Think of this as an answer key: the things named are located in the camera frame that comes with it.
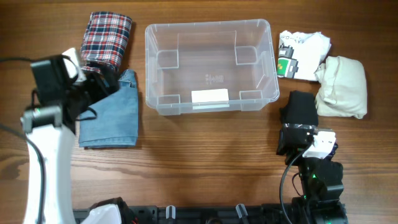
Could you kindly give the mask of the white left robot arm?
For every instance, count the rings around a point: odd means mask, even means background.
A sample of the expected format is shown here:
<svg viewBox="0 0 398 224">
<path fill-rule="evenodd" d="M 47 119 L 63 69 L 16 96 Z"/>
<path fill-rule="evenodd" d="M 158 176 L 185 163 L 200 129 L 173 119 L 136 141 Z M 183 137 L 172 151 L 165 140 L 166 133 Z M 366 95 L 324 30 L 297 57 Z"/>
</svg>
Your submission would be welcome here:
<svg viewBox="0 0 398 224">
<path fill-rule="evenodd" d="M 36 88 L 22 117 L 23 137 L 29 151 L 29 184 L 24 223 L 74 223 L 71 196 L 71 156 L 79 115 L 116 92 L 116 73 L 95 63 L 85 72 L 66 55 L 30 60 Z"/>
</svg>

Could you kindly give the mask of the red plaid shirt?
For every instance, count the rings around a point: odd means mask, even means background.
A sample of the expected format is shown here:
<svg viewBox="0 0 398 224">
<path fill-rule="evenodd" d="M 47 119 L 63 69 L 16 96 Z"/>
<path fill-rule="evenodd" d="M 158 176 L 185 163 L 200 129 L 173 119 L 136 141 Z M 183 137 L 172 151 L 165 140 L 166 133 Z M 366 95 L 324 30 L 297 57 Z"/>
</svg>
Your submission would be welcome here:
<svg viewBox="0 0 398 224">
<path fill-rule="evenodd" d="M 80 53 L 84 72 L 100 73 L 101 67 L 119 72 L 129 41 L 132 19 L 106 11 L 90 14 Z"/>
</svg>

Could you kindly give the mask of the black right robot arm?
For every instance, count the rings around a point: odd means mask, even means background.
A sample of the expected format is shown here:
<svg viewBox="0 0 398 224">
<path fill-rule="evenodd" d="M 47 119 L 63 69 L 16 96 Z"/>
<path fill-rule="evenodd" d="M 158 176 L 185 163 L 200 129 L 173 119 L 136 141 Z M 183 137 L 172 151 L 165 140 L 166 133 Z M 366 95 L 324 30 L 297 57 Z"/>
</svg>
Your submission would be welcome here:
<svg viewBox="0 0 398 224">
<path fill-rule="evenodd" d="M 284 223 L 347 223 L 340 202 L 343 165 L 332 160 L 338 148 L 332 129 L 319 128 L 315 97 L 292 91 L 280 109 L 282 127 L 277 154 L 285 156 L 286 168 L 279 184 L 281 220 Z M 302 193 L 284 203 L 284 184 L 291 167 L 297 167 Z"/>
</svg>

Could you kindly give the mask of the blue denim jeans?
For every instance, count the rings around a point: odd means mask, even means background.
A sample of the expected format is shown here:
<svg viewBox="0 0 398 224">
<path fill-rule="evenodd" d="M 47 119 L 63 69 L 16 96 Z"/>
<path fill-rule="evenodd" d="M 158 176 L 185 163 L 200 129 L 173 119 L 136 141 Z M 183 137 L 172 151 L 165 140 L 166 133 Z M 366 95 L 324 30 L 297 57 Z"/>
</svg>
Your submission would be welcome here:
<svg viewBox="0 0 398 224">
<path fill-rule="evenodd" d="M 79 146 L 134 147 L 139 130 L 139 99 L 134 70 L 122 72 L 119 90 L 80 115 Z"/>
</svg>

